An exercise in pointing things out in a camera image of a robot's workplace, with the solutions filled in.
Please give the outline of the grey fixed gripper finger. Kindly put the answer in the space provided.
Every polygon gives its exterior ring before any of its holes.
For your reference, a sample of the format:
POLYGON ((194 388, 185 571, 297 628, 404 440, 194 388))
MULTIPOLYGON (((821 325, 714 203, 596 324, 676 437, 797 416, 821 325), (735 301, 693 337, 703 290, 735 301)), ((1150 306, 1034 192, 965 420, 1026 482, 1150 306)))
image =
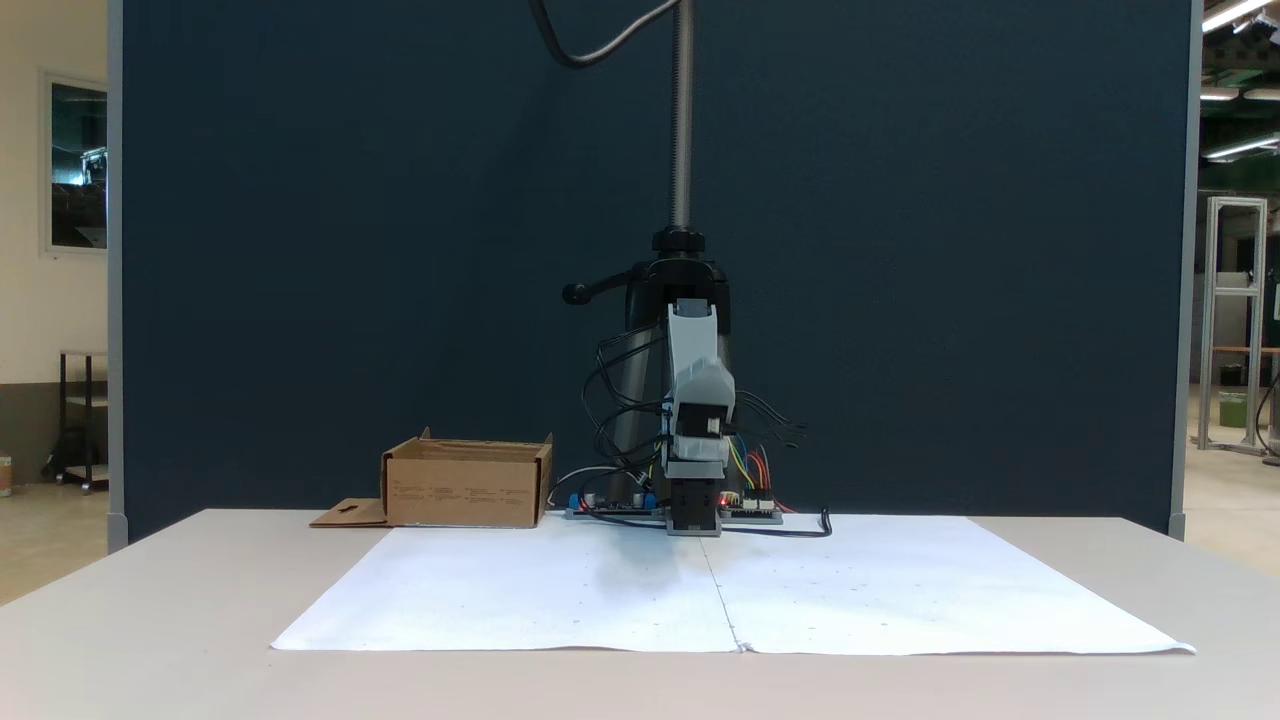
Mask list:
POLYGON ((694 361, 676 372, 676 406, 687 404, 733 410, 736 380, 723 361, 694 361))

